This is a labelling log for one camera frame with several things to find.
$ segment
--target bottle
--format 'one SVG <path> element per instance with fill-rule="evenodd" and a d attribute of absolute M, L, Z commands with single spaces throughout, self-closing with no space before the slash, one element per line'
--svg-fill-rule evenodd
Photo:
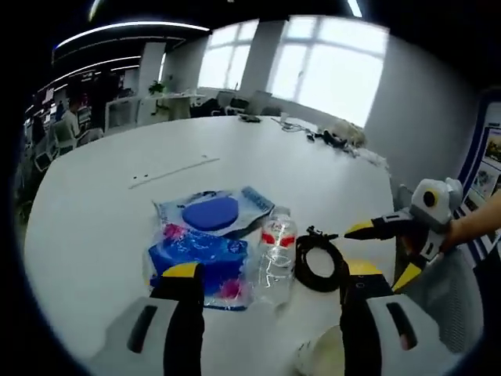
<path fill-rule="evenodd" d="M 296 257 L 296 223 L 290 210 L 274 207 L 261 229 L 259 277 L 256 297 L 278 306 L 290 297 Z"/>

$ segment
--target window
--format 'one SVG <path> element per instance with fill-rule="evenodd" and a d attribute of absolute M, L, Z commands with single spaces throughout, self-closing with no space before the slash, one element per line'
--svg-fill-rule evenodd
<path fill-rule="evenodd" d="M 364 126 L 386 53 L 387 30 L 335 17 L 291 17 L 268 90 Z"/>
<path fill-rule="evenodd" d="M 202 60 L 199 87 L 238 89 L 251 50 L 258 20 L 215 30 Z"/>
<path fill-rule="evenodd" d="M 162 55 L 162 61 L 160 62 L 160 70 L 158 71 L 158 81 L 162 82 L 162 76 L 164 74 L 164 65 L 165 65 L 165 52 Z"/>

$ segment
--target blue packaging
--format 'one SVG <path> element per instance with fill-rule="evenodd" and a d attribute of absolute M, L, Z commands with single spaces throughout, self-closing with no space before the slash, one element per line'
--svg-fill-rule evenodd
<path fill-rule="evenodd" d="M 232 231 L 246 229 L 253 221 L 267 215 L 275 206 L 270 200 L 262 196 L 251 186 L 236 190 L 208 190 L 191 194 L 188 197 L 173 201 L 153 202 L 157 209 L 160 224 L 174 223 L 187 229 L 191 227 L 182 217 L 182 212 L 191 204 L 214 200 L 215 198 L 231 197 L 238 203 L 238 217 L 229 226 L 214 231 L 204 231 L 212 235 L 224 236 Z"/>
<path fill-rule="evenodd" d="M 148 279 L 156 287 L 162 273 L 185 262 L 204 264 L 205 306 L 242 310 L 249 304 L 245 279 L 247 242 L 216 237 L 173 223 L 163 228 L 163 239 L 148 249 Z"/>

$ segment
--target black cable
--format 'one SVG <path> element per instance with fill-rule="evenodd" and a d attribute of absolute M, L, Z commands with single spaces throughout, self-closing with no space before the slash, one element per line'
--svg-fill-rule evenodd
<path fill-rule="evenodd" d="M 296 265 L 294 274 L 304 286 L 319 292 L 331 292 L 339 288 L 344 277 L 349 275 L 348 264 L 343 259 L 343 255 L 337 247 L 330 241 L 337 238 L 336 234 L 326 235 L 315 231 L 315 227 L 310 226 L 308 235 L 299 237 L 296 241 Z M 321 277 L 312 272 L 306 261 L 306 255 L 313 248 L 322 248 L 332 258 L 334 271 L 330 277 Z"/>

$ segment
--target desk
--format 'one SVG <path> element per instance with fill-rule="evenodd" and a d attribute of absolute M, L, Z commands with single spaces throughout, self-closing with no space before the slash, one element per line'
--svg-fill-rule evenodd
<path fill-rule="evenodd" d="M 189 93 L 168 93 L 161 96 L 147 96 L 139 104 L 138 125 L 160 123 L 178 119 L 189 119 L 191 101 L 205 96 Z M 169 110 L 157 109 L 157 104 L 168 107 Z"/>
<path fill-rule="evenodd" d="M 157 226 L 152 199 L 252 185 L 291 209 L 299 234 L 310 225 L 342 233 L 393 210 L 384 169 L 262 119 L 202 117 L 135 128 L 51 164 L 34 199 L 24 260 L 42 312 L 74 356 L 95 354 L 112 320 L 148 295 L 142 254 Z M 220 160 L 129 189 L 135 175 L 175 170 L 202 154 Z M 258 233 L 247 239 L 255 246 Z M 345 257 L 368 259 L 393 281 L 394 240 L 337 245 Z M 329 259 L 316 250 L 311 256 L 317 269 Z M 287 374 L 293 351 L 338 324 L 340 314 L 339 291 L 321 294 L 297 281 L 278 318 L 264 304 L 241 313 L 205 309 L 203 375 Z"/>

